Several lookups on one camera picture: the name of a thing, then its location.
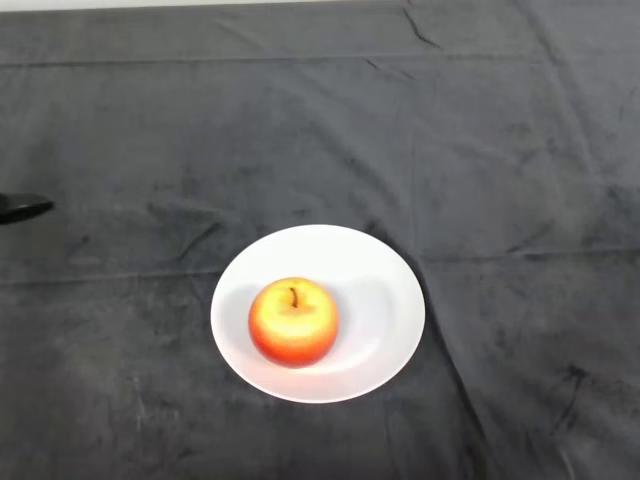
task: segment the apple stem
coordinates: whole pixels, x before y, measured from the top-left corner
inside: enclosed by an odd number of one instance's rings
[[[293,308],[298,308],[298,294],[296,293],[296,289],[293,287],[289,287],[291,293],[293,293],[293,303],[291,304]]]

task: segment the plate rim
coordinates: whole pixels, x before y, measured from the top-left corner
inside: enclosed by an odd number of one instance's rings
[[[367,386],[365,388],[362,388],[362,389],[358,390],[356,393],[351,393],[351,394],[347,394],[347,395],[343,395],[343,396],[335,396],[335,397],[332,397],[331,399],[319,399],[319,400],[301,399],[301,398],[292,397],[290,395],[283,395],[283,394],[278,393],[278,392],[276,392],[276,391],[274,391],[272,389],[269,389],[268,387],[264,387],[262,385],[257,385],[251,379],[247,378],[245,375],[243,375],[238,370],[236,370],[233,367],[233,365],[231,365],[231,363],[229,362],[229,359],[227,358],[227,356],[224,353],[224,350],[222,348],[220,348],[220,343],[218,342],[218,339],[216,338],[216,331],[214,329],[214,321],[213,321],[213,307],[214,307],[215,300],[216,300],[216,292],[218,291],[218,285],[220,284],[220,282],[222,282],[225,274],[227,273],[229,268],[233,265],[233,263],[238,259],[238,257],[240,257],[243,253],[245,253],[245,251],[247,251],[249,248],[253,247],[256,243],[258,243],[258,242],[260,242],[260,241],[262,241],[262,240],[264,240],[264,239],[266,239],[268,237],[271,237],[272,235],[281,234],[281,233],[286,232],[288,230],[298,230],[298,229],[310,228],[310,227],[312,227],[312,228],[328,227],[328,228],[331,228],[331,229],[348,230],[348,231],[350,231],[352,233],[354,232],[354,233],[357,233],[357,234],[360,234],[360,235],[365,235],[365,236],[375,240],[377,243],[381,244],[383,246],[383,248],[391,250],[391,252],[393,252],[398,258],[400,258],[402,263],[404,263],[405,266],[411,272],[412,282],[415,282],[416,286],[418,287],[418,291],[420,292],[420,298],[422,300],[422,302],[420,303],[420,305],[421,305],[421,307],[420,307],[420,310],[421,310],[420,332],[419,332],[418,335],[415,336],[415,341],[412,342],[411,348],[407,349],[407,353],[402,357],[402,361],[398,362],[398,367],[394,368],[392,370],[391,374],[385,375],[384,377],[382,377],[382,380],[380,380],[379,382],[374,382],[370,386]],[[218,279],[218,282],[216,283],[216,287],[215,287],[215,289],[213,291],[213,295],[211,297],[211,306],[210,306],[210,309],[209,309],[209,322],[211,324],[211,333],[212,333],[212,336],[213,336],[213,341],[215,342],[216,346],[218,347],[218,351],[220,352],[220,355],[224,359],[224,361],[227,364],[227,366],[229,368],[231,368],[231,370],[236,375],[238,375],[242,380],[247,382],[252,387],[260,390],[261,392],[264,392],[264,393],[266,393],[268,395],[271,395],[272,397],[275,397],[275,398],[279,398],[279,399],[282,399],[282,400],[287,400],[287,401],[295,402],[295,403],[304,403],[304,404],[310,404],[310,405],[320,405],[320,404],[328,404],[328,403],[345,402],[347,400],[352,400],[354,398],[361,397],[363,395],[366,395],[367,393],[370,393],[370,392],[380,388],[382,385],[384,385],[385,383],[389,382],[391,379],[396,377],[398,375],[398,373],[400,373],[400,371],[404,367],[407,366],[407,364],[409,363],[409,361],[413,357],[414,353],[417,351],[418,347],[420,346],[420,341],[422,340],[422,336],[424,334],[424,327],[425,327],[425,323],[426,323],[426,313],[427,312],[426,312],[426,305],[425,305],[425,297],[424,297],[424,291],[422,290],[422,286],[421,286],[420,282],[418,281],[418,278],[417,278],[415,272],[413,271],[413,269],[411,268],[411,266],[409,265],[409,263],[395,249],[393,249],[391,246],[389,246],[387,243],[383,242],[379,238],[376,238],[373,235],[370,235],[370,234],[368,234],[366,232],[363,232],[361,230],[357,230],[355,228],[345,227],[345,226],[342,226],[342,225],[326,224],[326,223],[310,223],[310,224],[304,224],[304,225],[295,225],[295,226],[292,226],[292,227],[287,227],[287,228],[282,228],[280,230],[276,230],[275,232],[271,232],[271,233],[269,233],[267,235],[264,235],[264,236],[258,238],[255,241],[251,242],[249,245],[247,245],[245,248],[243,248],[238,254],[236,254],[236,256],[233,258],[233,260],[231,260],[231,262],[229,262],[229,264],[225,267],[224,271],[222,272],[222,275],[220,275],[220,278]]]

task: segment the white surface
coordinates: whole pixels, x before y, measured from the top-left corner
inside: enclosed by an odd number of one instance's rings
[[[271,363],[249,336],[253,299],[284,277],[323,285],[340,311],[336,343],[309,367]],[[417,348],[424,316],[420,285],[395,251],[330,225],[289,228],[250,245],[223,273],[211,304],[213,337],[231,368],[264,392],[304,403],[347,400],[387,382]]]
[[[173,7],[241,3],[295,3],[334,0],[0,0],[0,12],[94,8]]]

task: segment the white plate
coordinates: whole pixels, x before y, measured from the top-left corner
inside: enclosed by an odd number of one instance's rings
[[[333,295],[340,329],[329,353],[304,368],[270,362],[249,336],[249,309],[267,284],[305,277]],[[288,228],[247,247],[222,274],[211,304],[220,353],[256,388],[304,403],[339,402],[391,379],[424,328],[424,298],[405,261],[381,241],[331,225]]]

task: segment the red apple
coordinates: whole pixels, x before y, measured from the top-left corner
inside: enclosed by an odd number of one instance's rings
[[[338,334],[333,298],[305,278],[283,278],[267,285],[249,312],[253,343],[269,359],[291,367],[322,358]]]

